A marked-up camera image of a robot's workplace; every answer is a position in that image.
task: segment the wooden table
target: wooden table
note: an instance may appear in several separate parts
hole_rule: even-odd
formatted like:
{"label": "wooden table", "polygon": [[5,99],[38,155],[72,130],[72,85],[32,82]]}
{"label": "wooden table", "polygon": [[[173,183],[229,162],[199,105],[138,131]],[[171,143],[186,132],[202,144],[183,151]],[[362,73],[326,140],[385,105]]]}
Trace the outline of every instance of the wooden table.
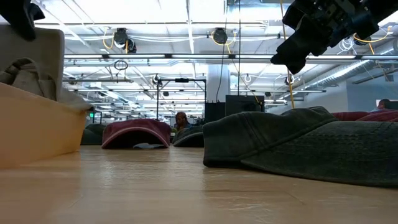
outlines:
{"label": "wooden table", "polygon": [[210,169],[203,149],[83,147],[0,170],[0,223],[398,223],[398,191]]}

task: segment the beige cloth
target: beige cloth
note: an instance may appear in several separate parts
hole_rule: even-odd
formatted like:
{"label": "beige cloth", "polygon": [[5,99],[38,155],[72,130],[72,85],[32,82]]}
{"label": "beige cloth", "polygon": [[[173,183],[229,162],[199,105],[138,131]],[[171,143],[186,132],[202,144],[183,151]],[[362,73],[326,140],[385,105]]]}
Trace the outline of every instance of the beige cloth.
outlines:
{"label": "beige cloth", "polygon": [[29,58],[16,60],[5,71],[0,72],[0,82],[63,103],[74,109],[93,108],[80,96],[62,86],[57,86],[52,76],[42,72],[40,67]]}

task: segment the person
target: person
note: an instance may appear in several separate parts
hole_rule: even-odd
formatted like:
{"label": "person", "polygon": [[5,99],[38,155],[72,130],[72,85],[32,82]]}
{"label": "person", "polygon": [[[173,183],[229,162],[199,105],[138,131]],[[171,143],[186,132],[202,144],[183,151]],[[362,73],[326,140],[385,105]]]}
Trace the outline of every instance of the person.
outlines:
{"label": "person", "polygon": [[381,101],[379,101],[379,105],[377,106],[377,108],[374,108],[371,112],[376,112],[376,111],[386,109],[386,103],[388,103],[388,102],[390,102],[390,100],[382,99]]}
{"label": "person", "polygon": [[187,115],[184,112],[178,112],[175,115],[175,128],[177,131],[181,131],[184,128],[191,128],[192,124],[188,122]]}

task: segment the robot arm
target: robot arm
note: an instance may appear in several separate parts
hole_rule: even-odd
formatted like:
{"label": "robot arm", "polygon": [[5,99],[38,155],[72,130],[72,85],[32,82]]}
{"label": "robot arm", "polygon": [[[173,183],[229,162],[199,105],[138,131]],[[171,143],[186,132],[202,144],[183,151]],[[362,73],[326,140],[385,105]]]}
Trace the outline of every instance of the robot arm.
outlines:
{"label": "robot arm", "polygon": [[282,21],[295,33],[277,48],[271,62],[296,74],[309,54],[319,56],[355,33],[369,39],[379,30],[377,24],[396,10],[395,0],[296,0]]}

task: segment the tan box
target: tan box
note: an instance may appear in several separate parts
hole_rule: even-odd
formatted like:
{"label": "tan box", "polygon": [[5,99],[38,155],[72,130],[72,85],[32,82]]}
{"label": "tan box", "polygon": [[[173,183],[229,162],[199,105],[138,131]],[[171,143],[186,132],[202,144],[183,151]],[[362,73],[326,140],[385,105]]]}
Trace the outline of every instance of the tan box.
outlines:
{"label": "tan box", "polygon": [[0,83],[0,168],[75,152],[85,111]]}

